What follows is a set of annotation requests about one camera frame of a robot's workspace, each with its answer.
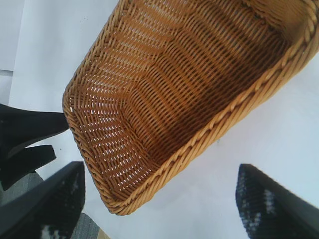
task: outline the gray floor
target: gray floor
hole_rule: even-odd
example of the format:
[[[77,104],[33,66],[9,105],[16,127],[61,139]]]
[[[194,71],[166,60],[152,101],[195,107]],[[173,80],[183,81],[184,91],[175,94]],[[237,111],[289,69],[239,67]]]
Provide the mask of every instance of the gray floor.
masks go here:
[[[8,190],[0,188],[0,206],[23,195],[43,180],[37,173],[31,173],[20,179]],[[73,232],[72,239],[96,239],[100,228],[86,214],[81,214],[79,222]]]

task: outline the basket bottom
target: basket bottom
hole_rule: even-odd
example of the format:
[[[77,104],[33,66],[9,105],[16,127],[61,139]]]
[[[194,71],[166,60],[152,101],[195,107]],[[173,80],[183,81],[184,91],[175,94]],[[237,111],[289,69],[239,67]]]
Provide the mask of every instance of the basket bottom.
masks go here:
[[[288,46],[240,1],[203,1],[126,102],[127,125],[149,160],[162,165]]]

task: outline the basket rim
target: basket rim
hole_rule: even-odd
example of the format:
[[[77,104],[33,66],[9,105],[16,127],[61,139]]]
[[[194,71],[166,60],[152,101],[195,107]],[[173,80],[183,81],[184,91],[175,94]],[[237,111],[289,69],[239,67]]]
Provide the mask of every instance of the basket rim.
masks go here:
[[[111,35],[117,23],[121,20],[121,13],[127,9],[132,0],[119,0],[107,23],[98,35],[96,41],[77,68],[71,81],[67,85],[62,107],[73,133],[74,139],[82,157],[90,171],[94,184],[101,199],[111,213],[128,215],[142,204],[149,201],[170,179],[184,170],[188,164],[199,156],[213,142],[222,137],[234,124],[242,120],[255,107],[269,99],[293,75],[302,70],[305,65],[319,51],[319,0],[301,0],[307,6],[308,21],[304,35],[291,45],[281,59],[268,69],[253,85],[241,92],[224,110],[217,113],[210,122],[200,129],[184,146],[175,152],[164,164],[140,185],[126,200],[114,201],[110,196],[108,186],[101,173],[91,162],[94,157],[89,153],[89,146],[81,136],[81,130],[76,124],[77,116],[72,112],[68,99],[74,92],[75,83],[82,78],[97,50],[104,40]]]

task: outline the woven basket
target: woven basket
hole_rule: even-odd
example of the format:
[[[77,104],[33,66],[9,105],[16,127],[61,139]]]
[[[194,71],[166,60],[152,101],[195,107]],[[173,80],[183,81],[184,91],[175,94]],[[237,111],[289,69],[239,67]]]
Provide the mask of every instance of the woven basket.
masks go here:
[[[120,0],[63,97],[111,213],[134,212],[299,72],[319,0]]]

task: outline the wicker basket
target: wicker basket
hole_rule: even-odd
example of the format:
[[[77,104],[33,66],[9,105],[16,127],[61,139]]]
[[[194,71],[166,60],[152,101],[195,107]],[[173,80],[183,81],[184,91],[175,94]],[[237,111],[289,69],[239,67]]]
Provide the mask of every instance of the wicker basket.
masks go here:
[[[134,212],[299,72],[319,0],[120,0],[63,108],[111,213]]]

